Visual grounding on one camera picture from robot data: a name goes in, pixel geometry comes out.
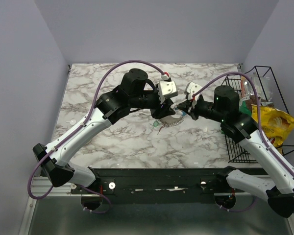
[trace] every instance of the marble table top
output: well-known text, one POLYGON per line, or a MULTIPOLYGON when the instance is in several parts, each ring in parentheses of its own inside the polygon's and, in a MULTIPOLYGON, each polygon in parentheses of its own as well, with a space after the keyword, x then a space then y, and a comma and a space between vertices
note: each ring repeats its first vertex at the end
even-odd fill
MULTIPOLYGON (((73 64, 53 139, 64 134, 74 120, 79 121, 88 112, 99 81, 113 65, 73 64)), ((169 72, 176 82, 179 96, 172 99, 175 104, 184 100, 183 92, 190 81, 204 86, 222 73, 237 71, 235 64, 156 65, 169 72)), ((108 76, 101 93, 120 84, 131 68, 145 70, 155 84, 160 80, 160 73, 149 66, 126 64, 108 76)), ((214 88, 222 81, 202 93, 205 100, 213 100, 214 88)), ((154 127, 154 122, 149 110, 132 113, 95 136, 71 161, 96 168, 259 167, 258 164, 228 163, 224 135, 215 121, 201 117, 194 121, 185 116, 181 124, 161 131, 161 126, 154 127)))

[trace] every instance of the gray wall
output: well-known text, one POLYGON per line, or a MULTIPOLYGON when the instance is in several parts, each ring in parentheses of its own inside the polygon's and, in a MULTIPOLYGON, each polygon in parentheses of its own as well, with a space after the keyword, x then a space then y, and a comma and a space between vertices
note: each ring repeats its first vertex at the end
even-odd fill
MULTIPOLYGON (((272 66, 281 92, 294 116, 294 0, 280 0, 244 62, 272 66)), ((294 154, 287 157, 294 164, 294 154)))
POLYGON ((0 0, 0 235, 16 235, 37 163, 50 140, 67 63, 33 0, 0 0))
POLYGON ((242 62, 278 0, 36 0, 77 62, 242 62))

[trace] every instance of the chip bag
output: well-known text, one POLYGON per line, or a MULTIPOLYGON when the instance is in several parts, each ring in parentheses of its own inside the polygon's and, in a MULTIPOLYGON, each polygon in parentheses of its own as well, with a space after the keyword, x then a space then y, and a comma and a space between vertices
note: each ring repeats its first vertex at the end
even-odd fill
MULTIPOLYGON (((252 118, 257 122, 257 106, 252 105, 252 118)), ((260 106, 261 128, 274 147, 280 147, 294 129, 294 117, 268 106, 260 106)))

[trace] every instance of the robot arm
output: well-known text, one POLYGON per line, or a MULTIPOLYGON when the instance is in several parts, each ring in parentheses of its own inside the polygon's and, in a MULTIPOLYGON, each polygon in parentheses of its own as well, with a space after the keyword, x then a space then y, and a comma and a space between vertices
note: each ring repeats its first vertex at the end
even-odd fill
POLYGON ((110 92, 104 93, 96 102, 96 107, 87 122, 87 114, 70 130, 46 146, 37 144, 34 154, 40 161, 47 153, 53 151, 51 158, 43 162, 42 169, 54 187, 59 187, 67 182, 82 186, 89 186, 96 179, 93 172, 87 167, 81 167, 70 162, 74 154, 90 141, 95 135, 116 123, 119 119, 130 114, 131 108, 150 109, 153 118, 161 119, 174 115, 171 109, 171 97, 177 96, 175 82, 167 76, 162 76, 156 86, 148 79, 145 71, 131 69, 126 73, 120 85, 110 92), (152 90, 145 91, 149 84, 152 90), (64 144, 56 146, 73 135, 64 144))
POLYGON ((259 179, 233 168, 224 171, 224 180, 232 188, 249 192, 265 201, 283 217, 294 212, 294 177, 274 157, 274 151, 288 167, 293 169, 285 158, 266 139, 265 146, 256 122, 248 115, 239 112, 239 95, 230 86, 219 86, 215 89, 214 102, 207 102, 202 95, 194 98, 192 94, 201 86, 193 82, 186 87, 186 101, 178 108, 188 113, 192 119, 199 116, 221 123, 222 131, 247 150, 268 173, 271 180, 259 179))

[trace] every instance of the wire basket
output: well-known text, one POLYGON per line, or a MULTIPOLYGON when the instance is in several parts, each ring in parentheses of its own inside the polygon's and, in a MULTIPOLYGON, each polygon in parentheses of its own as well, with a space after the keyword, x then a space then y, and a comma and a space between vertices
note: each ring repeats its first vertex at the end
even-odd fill
MULTIPOLYGON (((286 106, 284 98, 281 94, 279 85, 276 81, 275 75, 272 71, 272 68, 269 66, 255 66, 250 71, 246 72, 248 76, 252 74, 257 74, 258 79, 260 81, 260 85, 263 90, 263 94, 265 99, 268 101, 267 95, 265 93, 262 77, 269 77, 272 84, 270 84, 270 89, 273 91, 273 101, 274 106, 286 113, 289 113, 289 110, 286 106)), ((242 97, 242 89, 241 89, 241 77, 238 75, 228 75, 222 85, 231 86, 240 97, 242 97)), ((257 163, 257 161, 248 153, 244 148, 242 148, 239 144, 235 143, 230 137, 225 136, 226 147, 229 155, 229 163, 257 163)), ((289 137, 284 141, 281 147, 283 156, 288 155, 294 152, 294 130, 290 133, 289 137)))

